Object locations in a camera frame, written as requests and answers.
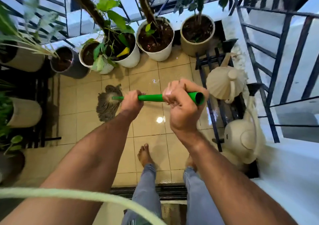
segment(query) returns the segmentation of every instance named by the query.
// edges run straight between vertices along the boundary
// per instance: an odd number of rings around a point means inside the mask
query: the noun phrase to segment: pant leg
[[[205,183],[192,167],[186,168],[183,179],[188,192],[186,225],[225,225]]]
[[[141,174],[140,182],[135,188],[132,201],[137,202],[143,207],[147,208],[151,212],[155,213],[158,217],[162,217],[162,210],[160,205],[160,198],[155,191],[155,178],[156,169],[153,164],[146,164]],[[135,212],[128,210],[122,220],[122,225],[126,225],[128,222],[136,220],[139,221],[136,224],[143,224],[142,219]]]

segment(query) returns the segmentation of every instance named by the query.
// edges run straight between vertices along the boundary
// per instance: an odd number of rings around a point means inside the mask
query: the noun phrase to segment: person's left arm
[[[140,94],[136,90],[126,95],[122,111],[82,138],[40,187],[109,192],[130,124],[143,106]],[[82,200],[28,198],[0,224],[92,224],[100,206]]]

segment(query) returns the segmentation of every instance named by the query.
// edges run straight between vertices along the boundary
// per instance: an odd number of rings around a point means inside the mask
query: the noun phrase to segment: gray mop head
[[[121,84],[115,86],[107,85],[105,92],[99,93],[98,106],[96,112],[99,115],[99,120],[107,122],[115,117],[116,111],[120,105],[120,100],[113,100],[114,96],[122,96]]]

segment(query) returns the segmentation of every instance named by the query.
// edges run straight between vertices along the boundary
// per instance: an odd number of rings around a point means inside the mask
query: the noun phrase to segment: green mop handle
[[[205,101],[204,94],[201,92],[189,92],[189,97],[193,100],[196,105],[201,105]],[[123,100],[124,97],[112,97],[114,100]],[[162,94],[154,95],[140,95],[138,100],[146,102],[163,102]]]

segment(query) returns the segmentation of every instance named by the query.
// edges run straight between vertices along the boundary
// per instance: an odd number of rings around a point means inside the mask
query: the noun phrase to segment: foot
[[[192,156],[188,156],[187,160],[186,160],[186,168],[187,167],[192,167],[194,169],[195,172],[197,172],[197,166],[195,165]]]
[[[138,152],[138,159],[144,167],[146,164],[154,164],[154,161],[151,158],[150,151],[148,150],[148,144],[141,146],[140,151]]]

